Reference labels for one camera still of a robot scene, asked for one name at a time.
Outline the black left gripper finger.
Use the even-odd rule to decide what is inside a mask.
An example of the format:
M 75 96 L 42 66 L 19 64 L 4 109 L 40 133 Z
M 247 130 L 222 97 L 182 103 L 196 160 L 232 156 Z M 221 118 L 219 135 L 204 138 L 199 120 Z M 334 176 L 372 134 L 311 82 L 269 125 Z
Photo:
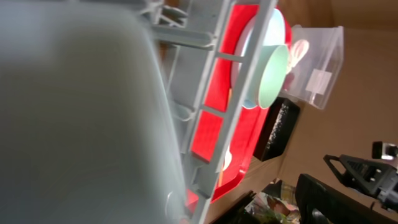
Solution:
M 303 224 L 397 224 L 308 174 L 299 176 L 295 199 Z

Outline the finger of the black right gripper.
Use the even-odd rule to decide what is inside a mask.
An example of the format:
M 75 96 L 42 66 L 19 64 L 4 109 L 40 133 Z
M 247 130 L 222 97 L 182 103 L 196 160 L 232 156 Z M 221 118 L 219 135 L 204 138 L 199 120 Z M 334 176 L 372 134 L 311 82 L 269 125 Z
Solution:
M 358 157 L 325 155 L 323 160 L 341 184 L 380 201 L 385 210 L 397 211 L 397 169 Z

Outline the green bowl with rice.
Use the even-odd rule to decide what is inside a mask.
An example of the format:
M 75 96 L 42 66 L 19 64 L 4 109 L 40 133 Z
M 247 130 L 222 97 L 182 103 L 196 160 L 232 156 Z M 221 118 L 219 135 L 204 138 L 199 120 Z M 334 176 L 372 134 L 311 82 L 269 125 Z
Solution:
M 267 109 L 273 104 L 284 83 L 288 59 L 289 50 L 286 45 L 262 47 L 243 103 L 244 108 Z

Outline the light blue plate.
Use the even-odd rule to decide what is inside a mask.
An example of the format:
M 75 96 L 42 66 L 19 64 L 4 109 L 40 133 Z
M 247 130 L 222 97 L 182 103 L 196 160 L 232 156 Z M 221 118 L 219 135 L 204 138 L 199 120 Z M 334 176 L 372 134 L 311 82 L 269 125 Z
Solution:
M 272 12 L 261 49 L 269 45 L 286 45 L 284 17 L 278 9 Z

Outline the light blue bowl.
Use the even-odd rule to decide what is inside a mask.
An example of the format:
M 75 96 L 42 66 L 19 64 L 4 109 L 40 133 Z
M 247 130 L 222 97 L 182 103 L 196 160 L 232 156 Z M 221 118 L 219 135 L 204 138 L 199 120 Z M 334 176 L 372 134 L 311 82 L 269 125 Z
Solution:
M 179 223 L 185 182 L 148 23 L 1 3 L 1 223 Z

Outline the white plastic fork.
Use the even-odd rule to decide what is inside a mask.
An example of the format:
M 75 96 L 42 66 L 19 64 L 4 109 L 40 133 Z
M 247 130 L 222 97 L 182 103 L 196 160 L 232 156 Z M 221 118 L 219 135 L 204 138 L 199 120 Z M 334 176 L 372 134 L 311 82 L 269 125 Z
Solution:
M 228 146 L 225 157 L 224 157 L 224 163 L 223 163 L 223 169 L 222 171 L 225 171 L 229 165 L 231 164 L 232 161 L 232 153 L 230 151 L 230 146 Z

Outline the wooden chopstick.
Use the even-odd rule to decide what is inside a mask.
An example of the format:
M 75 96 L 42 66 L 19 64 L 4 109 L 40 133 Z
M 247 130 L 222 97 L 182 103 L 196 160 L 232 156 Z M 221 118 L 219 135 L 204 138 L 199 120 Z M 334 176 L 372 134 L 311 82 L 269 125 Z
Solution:
M 222 186 L 222 181 L 223 181 L 223 169 L 220 170 L 219 176 L 218 176 L 218 182 L 217 182 L 217 187 Z

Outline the white napkin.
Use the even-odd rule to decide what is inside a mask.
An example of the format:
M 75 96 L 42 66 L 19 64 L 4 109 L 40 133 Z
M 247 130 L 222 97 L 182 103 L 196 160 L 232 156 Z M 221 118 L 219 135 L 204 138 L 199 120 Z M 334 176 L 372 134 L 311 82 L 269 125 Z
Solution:
M 287 73 L 290 73 L 292 69 L 303 59 L 310 48 L 308 40 L 300 39 L 296 41 L 289 50 L 289 59 L 287 64 Z

